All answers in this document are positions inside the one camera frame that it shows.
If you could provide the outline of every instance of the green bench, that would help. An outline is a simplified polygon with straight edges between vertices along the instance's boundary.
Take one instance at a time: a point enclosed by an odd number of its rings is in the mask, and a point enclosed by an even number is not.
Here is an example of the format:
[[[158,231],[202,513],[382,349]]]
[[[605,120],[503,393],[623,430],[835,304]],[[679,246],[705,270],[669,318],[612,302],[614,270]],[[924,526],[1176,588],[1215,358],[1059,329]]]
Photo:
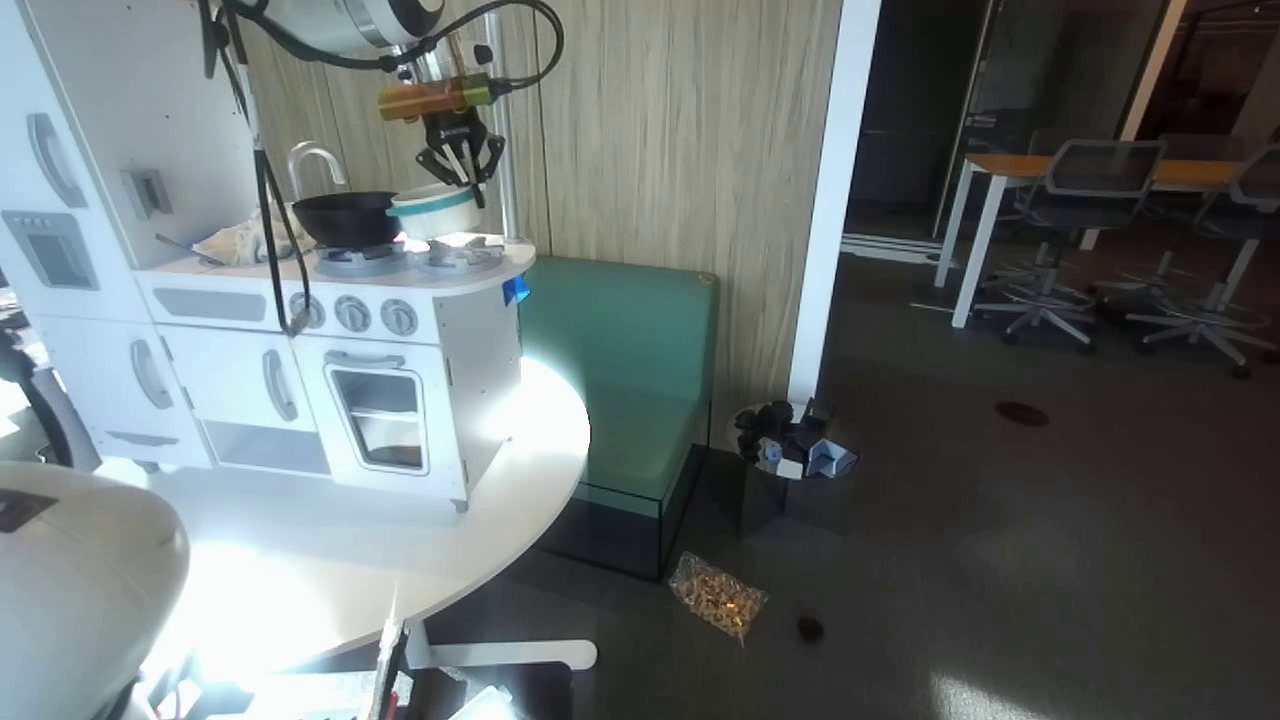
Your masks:
[[[524,354],[588,399],[588,471],[542,548],[661,576],[706,440],[717,279],[699,271],[534,262]]]

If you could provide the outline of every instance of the wooden wall panel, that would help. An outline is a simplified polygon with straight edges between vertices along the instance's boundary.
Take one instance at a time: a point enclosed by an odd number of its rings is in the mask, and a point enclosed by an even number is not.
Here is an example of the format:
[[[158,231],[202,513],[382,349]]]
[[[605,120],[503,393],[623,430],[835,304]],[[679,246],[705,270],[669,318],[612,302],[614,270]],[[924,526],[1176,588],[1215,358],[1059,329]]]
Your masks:
[[[838,0],[553,0],[560,69],[508,102],[514,230],[541,254],[718,279],[717,440],[784,393]],[[503,13],[510,71],[549,31]],[[263,141],[339,154],[352,183],[419,183],[419,136],[374,115],[382,76],[253,44]]]

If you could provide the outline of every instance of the dark floor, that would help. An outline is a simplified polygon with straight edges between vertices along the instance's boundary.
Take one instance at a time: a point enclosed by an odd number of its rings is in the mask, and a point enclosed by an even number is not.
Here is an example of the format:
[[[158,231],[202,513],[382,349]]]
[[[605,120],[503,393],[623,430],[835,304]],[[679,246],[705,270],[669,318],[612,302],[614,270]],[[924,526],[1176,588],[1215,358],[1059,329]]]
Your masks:
[[[1276,276],[1263,256],[1244,302],[1280,308]],[[591,637],[596,671],[532,671],[549,720],[1280,715],[1280,364],[1240,385],[1207,354],[1134,358],[1119,329],[1099,358],[1007,349],[911,302],[933,302],[926,270],[843,262],[825,403],[860,455],[849,486],[803,486],[742,536],[731,463],[696,486],[679,548],[768,591],[742,643],[665,585],[549,551],[433,637]],[[1007,424],[999,399],[1048,424]]]

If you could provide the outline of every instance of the toy kitchen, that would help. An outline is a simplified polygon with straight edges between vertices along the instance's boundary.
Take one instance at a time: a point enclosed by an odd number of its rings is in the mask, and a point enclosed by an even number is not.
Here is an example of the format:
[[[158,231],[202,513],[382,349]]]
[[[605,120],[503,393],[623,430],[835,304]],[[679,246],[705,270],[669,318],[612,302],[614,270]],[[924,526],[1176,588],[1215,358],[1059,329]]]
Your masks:
[[[369,10],[386,28],[427,28],[406,26],[405,6]],[[445,182],[414,192],[349,192],[339,156],[300,141],[285,203],[244,88],[202,79],[206,64],[234,76],[226,48],[206,48],[234,13],[202,13],[171,0],[0,10],[2,279],[98,455],[464,507],[508,440],[514,304],[534,256],[484,231],[475,211],[489,178],[473,170],[490,136],[475,144],[475,113],[445,115],[445,136],[464,115],[469,144],[427,150]],[[302,170],[333,183],[306,192]]]

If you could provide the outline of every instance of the white toy kitchen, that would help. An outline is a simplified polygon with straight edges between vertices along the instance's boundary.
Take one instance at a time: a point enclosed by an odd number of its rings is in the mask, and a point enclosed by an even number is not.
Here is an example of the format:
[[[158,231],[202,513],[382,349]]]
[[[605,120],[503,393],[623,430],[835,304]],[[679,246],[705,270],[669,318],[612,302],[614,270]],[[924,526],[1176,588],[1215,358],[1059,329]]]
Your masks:
[[[0,44],[0,270],[98,455],[469,501],[508,440],[526,246],[277,246],[277,279],[240,246],[195,256],[258,203],[191,6],[21,0]]]

